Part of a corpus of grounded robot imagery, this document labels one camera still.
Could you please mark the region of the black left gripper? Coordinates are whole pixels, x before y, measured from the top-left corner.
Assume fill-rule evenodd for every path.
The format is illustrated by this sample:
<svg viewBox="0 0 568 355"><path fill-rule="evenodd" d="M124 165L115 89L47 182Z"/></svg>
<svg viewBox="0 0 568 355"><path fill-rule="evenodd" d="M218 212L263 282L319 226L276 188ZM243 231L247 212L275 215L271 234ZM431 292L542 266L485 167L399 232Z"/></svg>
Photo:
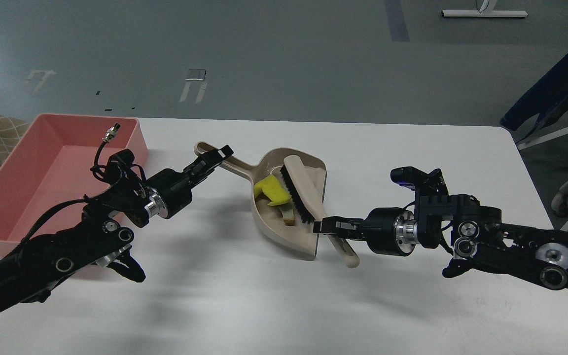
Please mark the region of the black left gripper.
<svg viewBox="0 0 568 355"><path fill-rule="evenodd" d="M191 189L232 157L234 151L229 145L223 148L198 153L198 157L182 173L166 168L143 182L149 195L145 210L150 217L159 215L169 219L192 202Z"/></svg>

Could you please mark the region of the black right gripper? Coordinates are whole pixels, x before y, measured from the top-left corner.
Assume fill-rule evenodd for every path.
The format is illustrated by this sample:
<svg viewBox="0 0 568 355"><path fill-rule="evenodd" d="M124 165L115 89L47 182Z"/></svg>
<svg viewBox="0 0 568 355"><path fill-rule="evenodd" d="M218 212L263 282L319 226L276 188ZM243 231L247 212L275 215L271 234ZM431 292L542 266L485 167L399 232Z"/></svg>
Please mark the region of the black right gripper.
<svg viewBox="0 0 568 355"><path fill-rule="evenodd" d="M413 212L404 208L376 208L365 219L326 216L313 222L313 233L333 235L344 240L365 241L377 254L409 256L419 243Z"/></svg>

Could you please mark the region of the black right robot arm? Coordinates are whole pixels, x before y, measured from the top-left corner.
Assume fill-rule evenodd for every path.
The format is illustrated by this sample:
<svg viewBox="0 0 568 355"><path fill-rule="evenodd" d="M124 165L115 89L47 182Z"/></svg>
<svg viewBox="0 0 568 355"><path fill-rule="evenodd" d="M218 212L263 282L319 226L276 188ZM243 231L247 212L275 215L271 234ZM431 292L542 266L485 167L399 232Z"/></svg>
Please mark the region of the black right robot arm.
<svg viewBox="0 0 568 355"><path fill-rule="evenodd" d="M364 218L325 216L314 232L366 242L377 254L407 257L416 246L451 254L442 274L475 269L507 274L549 290L568 288L568 232L505 224L498 208L450 195L442 171L396 168L390 178L415 193L413 210L376 208Z"/></svg>

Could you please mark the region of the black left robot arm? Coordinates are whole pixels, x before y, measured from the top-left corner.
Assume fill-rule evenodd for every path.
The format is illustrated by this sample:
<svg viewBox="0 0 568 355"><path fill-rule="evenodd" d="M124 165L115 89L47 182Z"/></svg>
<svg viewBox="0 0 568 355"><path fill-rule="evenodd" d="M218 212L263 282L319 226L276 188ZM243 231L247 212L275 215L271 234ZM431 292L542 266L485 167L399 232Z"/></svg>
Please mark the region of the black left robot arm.
<svg viewBox="0 0 568 355"><path fill-rule="evenodd" d="M192 202L192 189L234 154L226 145L199 153L181 172L166 168L147 178L129 149L104 165L98 162L119 128L108 129L91 168L108 189L54 205L0 260L0 313L19 303L44 302L55 287L92 264L142 283L145 273L130 254L135 233L115 216L123 213L139 228L156 215L171 218Z"/></svg>

